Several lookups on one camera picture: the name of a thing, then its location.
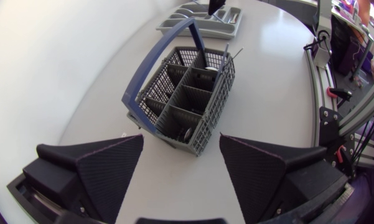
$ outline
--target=black mount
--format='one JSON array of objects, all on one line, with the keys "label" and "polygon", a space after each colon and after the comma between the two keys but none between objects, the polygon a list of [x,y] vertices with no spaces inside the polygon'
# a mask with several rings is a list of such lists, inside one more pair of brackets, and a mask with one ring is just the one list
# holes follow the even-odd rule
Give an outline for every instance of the black mount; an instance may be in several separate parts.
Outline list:
[{"label": "black mount", "polygon": [[352,152],[354,150],[354,133],[346,137],[339,135],[339,121],[343,118],[338,112],[325,108],[319,108],[319,145],[327,148],[324,159],[338,168],[349,179],[355,177],[352,164]]}]

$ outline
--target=utensil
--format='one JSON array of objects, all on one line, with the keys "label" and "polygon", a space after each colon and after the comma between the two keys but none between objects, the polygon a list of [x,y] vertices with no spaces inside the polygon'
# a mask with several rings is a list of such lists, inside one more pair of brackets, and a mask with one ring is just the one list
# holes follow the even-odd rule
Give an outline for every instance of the utensil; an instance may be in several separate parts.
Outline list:
[{"label": "utensil", "polygon": [[235,13],[235,14],[234,14],[234,17],[233,17],[232,20],[230,21],[231,24],[236,23],[236,17],[238,17],[238,15],[239,15],[238,13]]},{"label": "utensil", "polygon": [[184,9],[184,8],[178,9],[175,12],[178,13],[178,14],[183,14],[183,15],[185,15],[187,17],[191,17],[194,14],[194,12],[192,12],[191,10]]},{"label": "utensil", "polygon": [[188,18],[188,16],[181,14],[181,13],[173,13],[170,16],[170,19],[186,19],[186,18]]},{"label": "utensil", "polygon": [[218,69],[217,69],[217,68],[215,68],[215,67],[211,67],[211,66],[206,67],[205,69],[206,69],[206,70],[210,70],[210,71],[218,72]]},{"label": "utensil", "polygon": [[192,128],[189,128],[187,130],[187,132],[185,132],[185,135],[184,135],[184,142],[187,142],[191,137],[192,137],[192,133],[194,131],[192,130]]}]

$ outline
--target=cable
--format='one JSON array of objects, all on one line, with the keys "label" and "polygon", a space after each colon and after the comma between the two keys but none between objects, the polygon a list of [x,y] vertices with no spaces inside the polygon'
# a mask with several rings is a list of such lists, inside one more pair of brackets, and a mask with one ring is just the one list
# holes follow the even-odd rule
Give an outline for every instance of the cable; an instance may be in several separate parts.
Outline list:
[{"label": "cable", "polygon": [[356,154],[354,154],[354,156],[353,156],[353,158],[352,158],[353,161],[357,160],[357,158],[359,158],[359,157],[361,156],[361,154],[362,154],[364,148],[367,146],[367,144],[368,144],[370,138],[372,137],[373,133],[374,133],[374,122],[373,122],[373,124],[371,125],[371,128],[370,128],[370,130],[369,130],[367,136],[365,137],[365,140],[364,140],[364,142],[362,143],[360,149],[357,151]]},{"label": "cable", "polygon": [[355,155],[355,153],[356,153],[356,151],[357,151],[359,145],[361,144],[362,138],[363,138],[363,136],[365,135],[365,131],[367,130],[368,124],[369,124],[369,121],[367,122],[367,124],[365,125],[365,128],[363,129],[362,135],[361,135],[360,140],[358,141],[358,144],[357,144],[357,146],[356,146],[356,148],[355,148],[355,150],[354,150],[354,154],[353,154],[353,156]]},{"label": "cable", "polygon": [[358,150],[358,152],[357,152],[358,154],[354,154],[354,156],[352,158],[353,162],[355,162],[358,159],[357,165],[360,162],[360,158],[361,158],[363,150],[365,149],[365,147],[369,143],[369,140],[371,139],[371,137],[373,136],[373,134],[374,134],[374,122],[373,122],[373,124],[372,124],[372,126],[371,126],[371,128],[370,128],[370,130],[369,130],[369,132],[367,134],[367,136],[365,137],[364,142],[362,143],[360,149]]}]

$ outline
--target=white table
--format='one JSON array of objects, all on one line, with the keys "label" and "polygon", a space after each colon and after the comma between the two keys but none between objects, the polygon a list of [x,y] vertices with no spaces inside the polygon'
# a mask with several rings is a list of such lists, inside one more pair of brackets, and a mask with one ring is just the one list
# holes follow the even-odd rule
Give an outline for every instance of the white table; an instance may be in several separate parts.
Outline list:
[{"label": "white table", "polygon": [[[139,130],[126,117],[121,102],[138,65],[162,37],[155,27],[170,11],[153,18],[114,55],[69,122],[62,145],[119,138],[123,133],[144,135],[144,150],[117,223],[134,223],[138,217],[223,217],[228,223],[243,223],[218,146],[220,132],[286,146],[310,146],[312,89],[303,46],[312,41],[312,34],[295,17],[272,5],[252,0],[234,3],[244,15],[228,50],[234,55],[241,47],[245,49],[235,59],[236,77],[230,96],[200,157],[173,149]],[[221,50],[227,43],[220,39],[203,41],[207,48]],[[177,37],[161,58],[177,45],[194,43],[190,37]]]}]

